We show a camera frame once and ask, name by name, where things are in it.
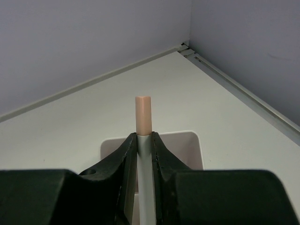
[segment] white table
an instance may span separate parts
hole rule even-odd
[[[135,131],[137,95],[155,131],[199,135],[206,169],[273,171],[300,215],[300,147],[177,52],[0,123],[0,169],[84,170]]]

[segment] table surface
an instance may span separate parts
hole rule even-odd
[[[193,130],[205,169],[267,169],[300,215],[300,147],[174,52],[0,123],[0,169],[67,168],[100,159],[103,140],[135,131],[135,96],[153,130]]]

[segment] peach-colored cap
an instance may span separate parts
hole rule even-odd
[[[135,97],[135,122],[137,135],[147,136],[151,134],[152,120],[150,96]]]

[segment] gray wall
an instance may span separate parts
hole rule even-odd
[[[181,44],[191,0],[0,2],[0,114]]]
[[[193,0],[190,46],[300,125],[300,0]]]

